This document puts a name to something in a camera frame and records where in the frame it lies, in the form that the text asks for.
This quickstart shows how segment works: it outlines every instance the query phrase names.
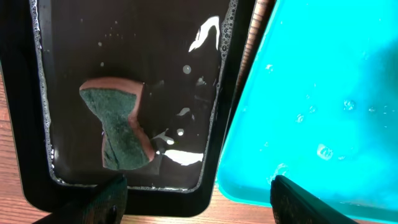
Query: sponge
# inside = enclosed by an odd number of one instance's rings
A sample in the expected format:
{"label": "sponge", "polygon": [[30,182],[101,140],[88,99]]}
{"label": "sponge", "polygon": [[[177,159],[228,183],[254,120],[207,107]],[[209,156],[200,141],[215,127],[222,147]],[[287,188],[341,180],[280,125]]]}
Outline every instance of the sponge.
{"label": "sponge", "polygon": [[105,168],[133,170],[155,156],[137,120],[143,88],[142,83],[114,77],[88,80],[80,87],[80,96],[102,122]]}

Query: wooden table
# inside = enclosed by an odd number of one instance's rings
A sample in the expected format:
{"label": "wooden table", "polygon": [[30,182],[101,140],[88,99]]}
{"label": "wooden table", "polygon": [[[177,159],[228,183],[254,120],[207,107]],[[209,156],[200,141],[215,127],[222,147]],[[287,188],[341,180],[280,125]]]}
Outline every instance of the wooden table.
{"label": "wooden table", "polygon": [[[271,9],[268,0],[257,0],[248,42],[244,49],[238,85],[245,81],[246,65],[255,53],[255,43],[261,38]],[[24,198],[19,178],[14,139],[7,108],[4,86],[0,77],[0,223],[32,223],[48,213],[31,206]],[[229,201],[215,187],[209,207],[192,218],[138,217],[126,215],[123,223],[274,223],[270,208],[243,205]]]}

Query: blue tray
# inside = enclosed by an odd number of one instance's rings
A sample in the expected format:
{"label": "blue tray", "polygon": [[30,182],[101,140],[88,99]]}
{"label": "blue tray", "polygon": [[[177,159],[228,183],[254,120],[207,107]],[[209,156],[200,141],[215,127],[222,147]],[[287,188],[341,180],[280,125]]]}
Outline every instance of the blue tray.
{"label": "blue tray", "polygon": [[398,222],[398,1],[278,1],[218,169],[270,207],[285,175],[341,213]]}

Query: black tray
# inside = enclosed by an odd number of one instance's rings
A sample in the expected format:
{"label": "black tray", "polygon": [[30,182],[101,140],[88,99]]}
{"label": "black tray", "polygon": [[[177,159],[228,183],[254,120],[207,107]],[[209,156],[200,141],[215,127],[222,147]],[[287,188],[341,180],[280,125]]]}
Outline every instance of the black tray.
{"label": "black tray", "polygon": [[[254,3],[255,0],[240,0],[236,8],[200,185],[187,193],[130,189],[126,214],[190,217],[208,206]],[[188,7],[195,2],[185,4],[184,7]],[[33,206],[53,212],[71,198],[87,194],[90,188],[62,185],[50,176],[30,10],[28,0],[0,0],[0,61],[24,195]],[[44,59],[44,64],[52,63]]]}

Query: black object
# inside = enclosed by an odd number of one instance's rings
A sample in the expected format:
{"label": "black object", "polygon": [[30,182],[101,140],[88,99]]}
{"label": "black object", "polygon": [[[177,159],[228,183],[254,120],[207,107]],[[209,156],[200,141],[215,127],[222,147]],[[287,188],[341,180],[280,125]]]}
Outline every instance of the black object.
{"label": "black object", "polygon": [[[189,193],[128,190],[125,214],[190,217],[208,206],[254,3],[240,0],[234,12],[231,45],[200,186]],[[0,0],[0,61],[25,198],[38,209],[54,212],[71,198],[85,197],[90,188],[60,185],[49,175],[29,0]]]}
{"label": "black object", "polygon": [[356,223],[283,175],[271,182],[271,205],[277,224]]}
{"label": "black object", "polygon": [[119,174],[95,187],[85,198],[76,198],[34,224],[118,224],[127,203],[127,180]]}

